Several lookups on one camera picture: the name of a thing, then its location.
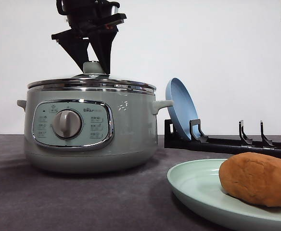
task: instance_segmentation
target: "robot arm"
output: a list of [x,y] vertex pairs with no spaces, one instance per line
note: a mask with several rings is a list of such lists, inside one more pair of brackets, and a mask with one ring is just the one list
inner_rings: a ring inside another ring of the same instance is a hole
[[118,13],[118,2],[106,0],[56,0],[58,13],[67,15],[70,30],[52,35],[73,58],[81,70],[89,61],[89,43],[99,59],[102,69],[110,73],[112,42],[118,32],[117,25],[126,15]]

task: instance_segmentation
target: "bread dough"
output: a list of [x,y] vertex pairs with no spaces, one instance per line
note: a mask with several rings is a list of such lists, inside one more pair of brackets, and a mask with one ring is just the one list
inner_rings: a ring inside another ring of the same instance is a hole
[[281,207],[281,159],[257,153],[234,155],[219,169],[222,187],[255,205]]

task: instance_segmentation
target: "plate rim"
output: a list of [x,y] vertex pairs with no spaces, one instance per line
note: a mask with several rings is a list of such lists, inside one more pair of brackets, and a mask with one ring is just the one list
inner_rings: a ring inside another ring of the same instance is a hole
[[184,193],[182,190],[180,190],[180,189],[178,189],[177,187],[175,187],[174,184],[172,183],[172,181],[170,180],[170,174],[171,174],[171,172],[172,172],[174,169],[176,169],[176,168],[178,168],[178,167],[180,167],[180,166],[182,166],[182,165],[186,165],[186,164],[194,163],[194,162],[206,162],[206,161],[213,161],[213,160],[214,160],[214,161],[223,161],[223,162],[224,162],[224,161],[226,161],[227,159],[224,159],[224,158],[221,158],[221,159],[200,159],[200,160],[191,160],[191,161],[187,161],[187,162],[183,162],[183,163],[177,164],[177,165],[171,167],[171,168],[168,170],[168,172],[167,172],[167,180],[168,180],[168,182],[171,184],[171,186],[172,186],[173,188],[175,188],[176,190],[178,190],[178,191],[179,191],[180,193],[182,193],[183,195],[185,195],[185,196],[187,196],[187,197],[189,197],[189,198],[191,198],[191,199],[193,199],[193,200],[195,200],[195,201],[197,201],[197,202],[199,202],[199,203],[205,204],[205,205],[207,205],[207,206],[210,206],[210,207],[213,207],[213,208],[218,208],[218,209],[221,209],[221,210],[224,210],[224,211],[227,211],[227,212],[230,212],[230,213],[238,214],[238,215],[241,215],[241,216],[246,216],[246,217],[251,217],[251,218],[258,218],[258,219],[263,219],[263,220],[268,220],[268,221],[277,221],[277,222],[281,222],[281,219],[276,219],[276,218],[274,218],[274,217],[272,217],[272,218],[267,218],[267,217],[264,217],[264,216],[262,216],[262,215],[260,215],[260,216],[257,216],[257,215],[255,215],[255,214],[251,215],[251,214],[248,214],[248,213],[245,213],[245,212],[243,212],[243,213],[238,213],[237,211],[233,211],[233,210],[231,210],[231,209],[226,209],[226,208],[223,208],[223,207],[211,205],[211,204],[207,203],[206,201],[203,201],[203,200],[200,200],[200,199],[198,199],[198,198],[191,197],[191,196],[187,195],[187,194]]

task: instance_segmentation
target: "dish rack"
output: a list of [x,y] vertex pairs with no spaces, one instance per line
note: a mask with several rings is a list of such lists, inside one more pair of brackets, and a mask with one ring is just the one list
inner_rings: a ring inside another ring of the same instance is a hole
[[[164,147],[175,149],[187,149],[192,151],[240,154],[245,152],[261,153],[281,158],[281,142],[269,140],[264,135],[264,125],[260,121],[261,141],[254,141],[244,133],[243,120],[239,121],[240,139],[223,139],[206,136],[201,130],[200,119],[190,120],[191,141],[185,141],[180,137],[176,128],[172,126],[171,119],[165,120]],[[197,137],[193,132],[193,126],[198,126],[201,134]]]

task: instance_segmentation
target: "table surface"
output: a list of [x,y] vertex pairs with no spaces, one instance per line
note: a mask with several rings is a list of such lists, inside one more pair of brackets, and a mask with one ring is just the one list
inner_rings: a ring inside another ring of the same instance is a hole
[[228,230],[184,206],[166,173],[182,162],[231,155],[165,149],[158,139],[155,155],[139,167],[63,175],[32,167],[23,135],[0,135],[0,231]]

